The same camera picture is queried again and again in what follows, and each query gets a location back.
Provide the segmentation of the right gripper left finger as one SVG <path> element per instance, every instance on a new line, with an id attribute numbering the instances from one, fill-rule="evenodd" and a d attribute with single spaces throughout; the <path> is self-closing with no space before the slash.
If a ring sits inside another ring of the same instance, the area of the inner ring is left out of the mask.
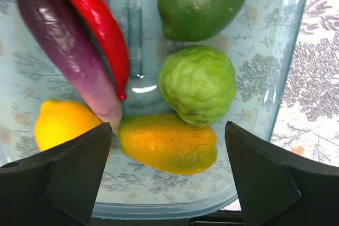
<path id="1" fill-rule="evenodd" d="M 109 123 L 1 167 L 1 225 L 88 225 L 112 139 Z"/>

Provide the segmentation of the purple eggplant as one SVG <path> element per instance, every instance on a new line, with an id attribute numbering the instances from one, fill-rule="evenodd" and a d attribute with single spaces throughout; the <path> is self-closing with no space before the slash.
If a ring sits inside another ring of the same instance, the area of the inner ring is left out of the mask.
<path id="1" fill-rule="evenodd" d="M 94 114 L 118 134 L 122 105 L 105 65 L 69 0 L 16 0 L 23 21 Z"/>

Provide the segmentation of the clear blue plastic tray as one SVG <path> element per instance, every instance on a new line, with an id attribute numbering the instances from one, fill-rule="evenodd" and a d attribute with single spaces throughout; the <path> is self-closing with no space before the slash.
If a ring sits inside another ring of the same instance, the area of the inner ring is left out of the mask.
<path id="1" fill-rule="evenodd" d="M 106 0 L 127 42 L 131 75 L 126 115 L 169 112 L 157 86 L 168 54 L 190 46 L 163 36 L 157 0 Z M 175 175 L 125 156 L 113 138 L 92 215 L 103 219 L 192 218 L 217 211 L 236 197 L 225 144 L 232 121 L 269 140 L 306 0 L 246 0 L 235 19 L 203 44 L 223 51 L 236 72 L 237 93 L 212 124 L 217 160 L 194 175 Z M 37 153 L 33 127 L 50 98 L 81 97 L 27 30 L 15 0 L 1 0 L 1 164 Z"/>

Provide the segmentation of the light green bumpy fruit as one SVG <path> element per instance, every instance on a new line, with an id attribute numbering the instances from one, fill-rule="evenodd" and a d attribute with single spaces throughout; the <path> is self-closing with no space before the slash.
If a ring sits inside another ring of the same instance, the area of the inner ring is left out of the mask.
<path id="1" fill-rule="evenodd" d="M 158 74 L 162 98 L 191 125 L 220 120 L 236 95 L 231 59 L 211 46 L 191 46 L 168 55 Z"/>

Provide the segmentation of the orange green mango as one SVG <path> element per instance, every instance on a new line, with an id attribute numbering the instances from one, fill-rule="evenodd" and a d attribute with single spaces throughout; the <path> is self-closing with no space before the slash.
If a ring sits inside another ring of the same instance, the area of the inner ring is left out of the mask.
<path id="1" fill-rule="evenodd" d="M 211 126 L 189 125 L 174 113 L 126 117 L 119 140 L 128 157 L 173 174 L 200 173 L 217 159 L 217 135 Z"/>

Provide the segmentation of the floral table mat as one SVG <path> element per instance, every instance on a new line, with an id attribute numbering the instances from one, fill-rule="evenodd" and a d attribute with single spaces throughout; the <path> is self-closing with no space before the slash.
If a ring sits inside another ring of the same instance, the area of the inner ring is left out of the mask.
<path id="1" fill-rule="evenodd" d="M 338 0 L 307 0 L 271 141 L 338 166 Z"/>

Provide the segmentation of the yellow lemon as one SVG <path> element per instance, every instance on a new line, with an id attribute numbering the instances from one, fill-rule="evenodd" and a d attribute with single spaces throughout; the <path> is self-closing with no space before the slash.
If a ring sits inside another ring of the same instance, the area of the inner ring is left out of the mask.
<path id="1" fill-rule="evenodd" d="M 72 140 L 102 121 L 84 104 L 50 99 L 40 106 L 34 125 L 35 141 L 41 152 Z"/>

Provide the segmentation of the red chili pepper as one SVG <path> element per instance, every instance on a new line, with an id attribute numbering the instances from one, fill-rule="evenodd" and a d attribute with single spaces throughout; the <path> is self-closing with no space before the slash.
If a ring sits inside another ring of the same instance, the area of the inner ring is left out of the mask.
<path id="1" fill-rule="evenodd" d="M 87 22 L 109 62 L 118 99 L 125 100 L 130 62 L 126 42 L 117 21 L 105 0 L 70 1 Z"/>

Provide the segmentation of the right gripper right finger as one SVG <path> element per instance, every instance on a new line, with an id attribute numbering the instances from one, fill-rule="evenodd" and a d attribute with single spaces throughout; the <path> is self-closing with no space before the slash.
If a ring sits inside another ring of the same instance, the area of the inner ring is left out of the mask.
<path id="1" fill-rule="evenodd" d="M 225 142 L 246 225 L 338 225 L 338 167 L 260 139 L 233 122 Z"/>

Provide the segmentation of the dark green lime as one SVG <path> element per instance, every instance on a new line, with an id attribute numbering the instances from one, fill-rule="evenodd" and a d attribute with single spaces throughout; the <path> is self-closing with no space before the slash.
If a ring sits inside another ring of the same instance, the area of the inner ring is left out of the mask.
<path id="1" fill-rule="evenodd" d="M 223 30 L 245 0 L 158 0 L 163 34 L 170 40 L 198 42 Z"/>

